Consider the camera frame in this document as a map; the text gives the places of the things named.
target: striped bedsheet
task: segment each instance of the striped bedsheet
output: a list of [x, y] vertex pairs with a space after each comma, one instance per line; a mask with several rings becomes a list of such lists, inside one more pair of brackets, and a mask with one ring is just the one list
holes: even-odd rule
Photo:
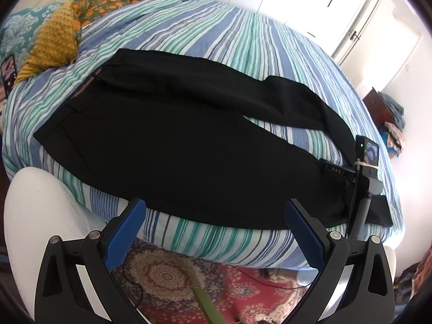
[[[404, 225], [386, 148], [340, 69], [308, 38], [267, 17], [212, 0], [145, 0], [99, 19], [85, 27], [82, 36], [74, 64], [36, 75], [12, 91], [4, 115], [2, 151], [10, 179], [23, 167], [39, 167], [58, 177], [79, 203], [104, 220], [119, 215], [127, 201], [80, 182], [47, 154], [33, 134], [119, 48], [162, 50], [212, 59], [256, 79], [278, 75], [304, 83], [346, 121], [354, 135], [366, 135], [378, 142], [382, 152], [379, 178], [384, 182], [394, 226], [366, 225], [363, 237], [378, 235], [393, 248], [400, 243]], [[344, 164], [323, 132], [248, 119], [316, 158]], [[345, 227], [332, 230], [343, 233]], [[148, 210], [138, 237], [168, 250], [229, 264], [293, 269], [307, 266], [287, 230], [206, 225]]]

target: teal floral pillow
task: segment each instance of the teal floral pillow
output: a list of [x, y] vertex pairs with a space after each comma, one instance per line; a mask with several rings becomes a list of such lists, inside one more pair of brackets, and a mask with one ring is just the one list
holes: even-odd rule
[[56, 2], [9, 15], [0, 27], [0, 63], [13, 54], [18, 72], [35, 43], [41, 25], [61, 5], [61, 2]]

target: smartphone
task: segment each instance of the smartphone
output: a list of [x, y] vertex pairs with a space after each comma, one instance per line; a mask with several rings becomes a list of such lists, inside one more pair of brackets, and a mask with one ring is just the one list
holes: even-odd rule
[[6, 97], [9, 96], [14, 86], [16, 79], [16, 65], [14, 55], [10, 55], [2, 64], [0, 65], [1, 78], [3, 79], [3, 86]]

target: black cable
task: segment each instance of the black cable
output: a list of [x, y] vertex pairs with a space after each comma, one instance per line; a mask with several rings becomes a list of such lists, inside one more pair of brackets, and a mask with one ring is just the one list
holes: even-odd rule
[[131, 253], [132, 250], [133, 250], [133, 245], [132, 245], [131, 249], [129, 250], [129, 252], [128, 252], [126, 258], [124, 259], [123, 265], [121, 266], [121, 268], [122, 268], [121, 270], [122, 270], [122, 273], [123, 273], [123, 277], [126, 279], [127, 282], [129, 282], [129, 283], [132, 284], [132, 285], [138, 285], [138, 286], [140, 287], [140, 290], [141, 290], [140, 299], [139, 299], [139, 301], [137, 302], [137, 304], [134, 305], [135, 309], [137, 309], [138, 306], [141, 304], [141, 302], [142, 302], [143, 299], [144, 299], [144, 289], [143, 289], [143, 287], [141, 286], [141, 284], [140, 284], [139, 282], [134, 282], [134, 281], [130, 280], [130, 279], [126, 276], [126, 274], [124, 273], [124, 265], [126, 264], [127, 258], [129, 257], [129, 254]]
[[265, 284], [265, 282], [261, 282], [258, 279], [254, 278], [253, 276], [250, 276], [249, 274], [247, 274], [246, 272], [244, 272], [243, 270], [237, 268], [236, 266], [232, 266], [233, 268], [237, 269], [239, 272], [242, 272], [243, 274], [245, 274], [246, 276], [248, 276], [249, 278], [255, 280], [256, 282], [259, 282], [262, 285], [267, 285], [270, 287], [275, 287], [277, 289], [283, 289], [283, 290], [297, 290], [297, 289], [302, 289], [304, 287], [308, 287], [309, 285], [311, 285], [313, 283], [313, 281], [311, 281], [308, 285], [303, 285], [303, 286], [298, 286], [298, 287], [292, 287], [292, 288], [287, 288], [287, 287], [282, 287], [282, 286], [276, 286], [276, 285], [270, 285], [270, 284]]

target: patterned rug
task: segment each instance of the patterned rug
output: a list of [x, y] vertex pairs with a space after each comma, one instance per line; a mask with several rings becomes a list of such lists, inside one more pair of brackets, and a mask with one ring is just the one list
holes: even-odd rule
[[155, 324], [207, 324], [193, 287], [205, 290], [229, 324], [239, 319], [247, 324], [260, 320], [279, 324], [306, 292], [291, 289], [298, 287], [295, 279], [275, 283], [265, 280], [258, 269], [192, 258], [139, 240], [112, 274]]

